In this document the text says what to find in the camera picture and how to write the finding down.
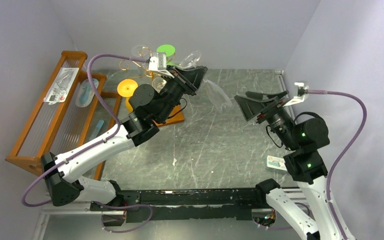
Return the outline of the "clear glass edge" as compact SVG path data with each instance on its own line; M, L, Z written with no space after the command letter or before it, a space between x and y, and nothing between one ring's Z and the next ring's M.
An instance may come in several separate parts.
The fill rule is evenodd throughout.
M201 51L193 51L180 62L179 67L182 69L197 67L201 56ZM233 103L228 95L213 81L204 77L201 86L204 87L209 101L217 111L222 112L224 109L228 109L233 106Z

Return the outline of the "green plastic wine glass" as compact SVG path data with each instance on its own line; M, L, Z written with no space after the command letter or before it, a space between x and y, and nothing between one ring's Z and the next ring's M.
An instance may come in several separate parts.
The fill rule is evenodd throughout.
M156 53L164 53L166 56L166 64L170 66L177 66L175 63L176 48L171 44L162 44L157 47Z

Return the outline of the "clear champagne flute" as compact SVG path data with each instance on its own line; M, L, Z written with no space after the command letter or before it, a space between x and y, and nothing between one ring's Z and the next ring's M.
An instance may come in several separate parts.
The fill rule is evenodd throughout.
M159 77L155 77L152 82L151 82L151 85L152 87L157 91L157 92L160 92L164 86L166 85L167 81L164 80L161 76Z

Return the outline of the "clear glass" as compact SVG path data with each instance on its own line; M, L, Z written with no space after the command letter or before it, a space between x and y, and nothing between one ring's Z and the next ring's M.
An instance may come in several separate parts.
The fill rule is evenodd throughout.
M152 50L146 45L138 44L131 49L131 53L136 59L145 60L145 62L141 62L138 60L133 61L134 63L143 65L148 63L152 55Z

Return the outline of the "orange plastic wine glass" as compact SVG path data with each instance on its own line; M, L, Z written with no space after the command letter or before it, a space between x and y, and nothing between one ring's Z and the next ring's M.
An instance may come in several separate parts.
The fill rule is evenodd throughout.
M134 95L138 86L138 83L130 78L122 80L117 86L117 92L122 98L124 98L125 107L129 113L133 111L133 107L129 103L129 99Z

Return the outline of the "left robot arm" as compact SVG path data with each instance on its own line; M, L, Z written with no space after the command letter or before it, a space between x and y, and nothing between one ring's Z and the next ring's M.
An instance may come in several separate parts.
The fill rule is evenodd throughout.
M71 151L45 153L41 163L51 203L60 207L71 202L99 202L110 210L119 209L123 196L117 182L94 180L84 173L156 135L158 125L166 122L182 97L196 95L207 71L206 66L168 66L173 77L165 78L164 87L157 91L148 83L139 85L129 99L133 111L110 130Z

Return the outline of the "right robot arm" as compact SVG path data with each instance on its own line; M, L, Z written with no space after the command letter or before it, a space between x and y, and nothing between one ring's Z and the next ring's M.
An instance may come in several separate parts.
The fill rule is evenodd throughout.
M256 185L255 202L280 214L302 240L353 240L328 190L326 165L318 150L330 144L326 122L317 114L295 123L286 112L287 91L277 94L246 92L234 97L246 121L267 122L289 154L283 157L287 172L304 194L313 217L308 216L274 179Z

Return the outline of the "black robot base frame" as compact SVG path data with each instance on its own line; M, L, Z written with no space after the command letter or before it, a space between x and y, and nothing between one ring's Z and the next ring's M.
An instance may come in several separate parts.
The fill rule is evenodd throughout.
M90 210L104 214L104 226L142 223L146 220L254 221L271 227L276 213L259 189L218 188L187 190L120 190L108 203L91 202Z

